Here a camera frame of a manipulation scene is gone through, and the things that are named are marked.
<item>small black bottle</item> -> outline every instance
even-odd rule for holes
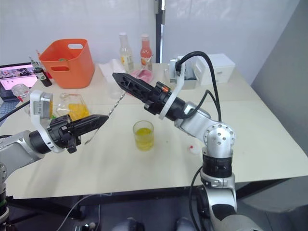
[[[46,73],[44,72],[43,68],[39,66],[37,62],[34,62],[31,59],[31,64],[33,65],[33,72],[37,75],[37,78],[44,84],[45,87],[49,87],[52,85],[51,81],[47,77]]]

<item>robotic arm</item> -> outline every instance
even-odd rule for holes
[[[91,115],[72,121],[69,115],[53,119],[52,94],[34,91],[30,96],[31,121],[38,129],[28,130],[0,139],[0,231],[5,230],[9,217],[5,180],[17,169],[42,159],[50,151],[76,152],[80,136],[101,127],[108,116]]]
[[[170,74],[177,74],[179,83],[183,83],[184,64],[180,70],[176,67],[176,62],[171,65],[169,69],[173,73]],[[145,103],[145,110],[153,115],[160,114],[160,118],[161,114],[164,114],[174,121],[174,126],[205,144],[200,171],[204,192],[201,196],[205,203],[203,206],[209,211],[214,230],[262,231],[250,218],[236,214],[235,177],[232,173],[235,134],[232,128],[212,120],[209,113],[203,109],[199,108],[192,113],[197,106],[174,96],[170,88],[161,82],[152,87],[129,74],[113,73],[113,77],[121,89]]]

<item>yellow liquid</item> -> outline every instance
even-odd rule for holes
[[[90,115],[87,106],[84,104],[79,103],[70,103],[68,105],[69,109],[69,116],[71,117],[72,121],[87,117]]]
[[[154,145],[154,134],[149,128],[140,128],[135,134],[136,146],[141,151],[148,151]]]

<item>yellow food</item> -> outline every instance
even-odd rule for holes
[[[90,115],[87,106],[79,103],[70,103],[68,105],[69,115],[72,121],[87,117]]]

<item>white wall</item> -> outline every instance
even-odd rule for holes
[[[299,0],[166,0],[163,62],[225,53],[251,84]]]
[[[140,61],[141,33],[155,51],[153,0],[0,0],[0,65],[37,59],[53,41],[87,39],[95,62],[119,58],[119,32],[126,31]]]

